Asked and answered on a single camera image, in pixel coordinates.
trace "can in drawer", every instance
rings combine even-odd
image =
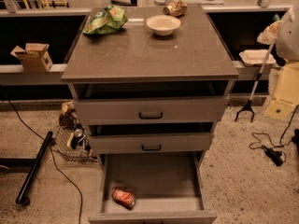
[[[116,203],[119,203],[128,209],[131,209],[135,204],[135,195],[132,192],[114,188],[111,196]]]

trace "soda can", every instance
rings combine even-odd
[[[170,15],[173,17],[179,17],[179,16],[185,14],[186,11],[187,11],[187,3],[182,0],[176,0],[176,1],[170,2],[163,9],[163,13],[165,15]]]
[[[114,188],[111,194],[116,203],[131,209],[135,204],[135,195],[120,188]]]

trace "power cord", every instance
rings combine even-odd
[[[21,123],[23,124],[23,125],[25,125],[32,133],[34,133],[36,136],[38,136],[39,138],[41,138],[42,140],[44,140],[44,138],[41,136],[41,135],[39,135],[37,132],[35,132],[29,125],[27,125],[22,119],[21,119],[21,116],[20,116],[20,114],[19,114],[19,112],[18,112],[18,110],[17,110],[17,108],[16,108],[16,106],[14,105],[14,104],[12,104],[11,102],[10,102],[10,100],[8,99],[8,96],[7,96],[7,93],[6,93],[6,91],[3,89],[3,87],[0,85],[0,88],[1,88],[1,90],[2,90],[2,92],[3,92],[3,94],[4,94],[4,96],[5,96],[5,98],[6,98],[6,100],[9,102],[9,104],[12,106],[12,108],[14,109],[14,111],[16,112],[16,114],[17,114],[17,116],[18,116],[18,118],[19,118],[19,120],[21,121]],[[58,166],[57,166],[57,163],[56,163],[56,159],[55,159],[55,156],[54,156],[54,154],[53,154],[53,150],[51,149],[51,147],[50,146],[48,146],[49,147],[49,149],[50,149],[50,154],[51,154],[51,156],[52,156],[52,158],[53,158],[53,162],[54,162],[54,166],[55,166],[55,168],[56,168],[56,170],[59,172],[59,173],[61,173],[77,190],[78,190],[78,193],[79,193],[79,195],[80,195],[80,208],[79,208],[79,214],[78,214],[78,224],[80,224],[81,223],[81,216],[82,216],[82,208],[83,208],[83,195],[82,195],[82,192],[81,192],[81,190],[80,190],[80,188],[63,172],[63,171],[61,171],[59,168],[58,168]]]
[[[279,139],[279,146],[275,146],[272,142],[272,139],[270,137],[270,135],[268,133],[252,133],[251,135],[257,139],[258,141],[257,142],[253,142],[251,144],[249,144],[249,148],[250,149],[262,149],[265,154],[274,162],[274,164],[276,166],[280,166],[282,165],[282,163],[284,163],[286,160],[287,160],[287,155],[285,152],[283,151],[275,151],[273,148],[276,148],[276,147],[285,147],[285,146],[288,146],[290,144],[290,142],[292,142],[292,140],[290,140],[286,145],[283,145],[282,144],[282,139],[285,135],[285,133],[288,131],[288,129],[290,128],[291,124],[292,124],[292,120],[293,120],[293,117],[295,115],[295,113],[297,112],[297,109],[298,109],[298,106],[294,109],[293,113],[292,113],[292,116],[289,120],[289,123],[288,123],[288,126],[286,127],[286,129],[284,130],[284,132],[282,133],[282,135],[280,136],[280,139]],[[269,147],[266,147],[265,145],[261,145],[259,147],[254,147],[256,144],[261,144],[262,143],[262,140],[258,137],[258,135],[265,135],[268,137],[269,141],[270,141],[270,144],[272,145],[272,148],[269,148]]]

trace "bowl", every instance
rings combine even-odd
[[[167,15],[157,15],[147,19],[148,27],[156,35],[171,35],[180,26],[180,20]]]

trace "black pole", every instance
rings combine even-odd
[[[27,177],[21,187],[19,195],[16,199],[16,204],[27,205],[30,203],[30,199],[27,197],[26,194],[35,178],[35,175],[38,171],[39,164],[41,163],[41,160],[43,159],[43,156],[48,147],[48,143],[51,141],[52,136],[53,136],[53,132],[48,132],[48,134],[44,140],[44,143],[42,144],[41,148],[38,151],[38,154],[36,156],[36,161],[35,161],[34,165],[32,166],[29,174],[27,175]]]

